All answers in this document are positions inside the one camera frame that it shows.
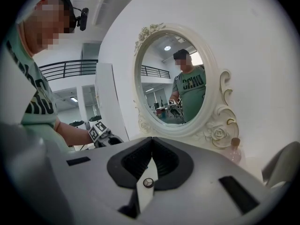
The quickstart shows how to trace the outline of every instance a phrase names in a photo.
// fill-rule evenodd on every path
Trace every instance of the black slot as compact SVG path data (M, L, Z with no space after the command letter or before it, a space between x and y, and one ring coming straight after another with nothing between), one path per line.
M259 205L259 202L233 176L220 178L219 181L243 214Z
M80 163L85 163L85 162L88 162L90 161L90 159L88 157L80 157L80 158L75 158L75 159L72 159L72 160L68 160L67 163L69 166L73 166L73 165L77 165L77 164L80 164Z

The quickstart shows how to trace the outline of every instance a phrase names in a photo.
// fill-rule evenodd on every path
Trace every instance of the man's arm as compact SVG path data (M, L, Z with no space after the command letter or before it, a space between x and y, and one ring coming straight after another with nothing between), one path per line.
M174 99L175 102L177 102L177 101L178 101L178 98L179 98L179 92L178 92L178 91L175 91L175 92L172 92L172 94L171 94L169 100L173 100L173 99Z
M54 130L64 138L69 147L93 143L88 130L76 128L63 123L58 117L55 121Z

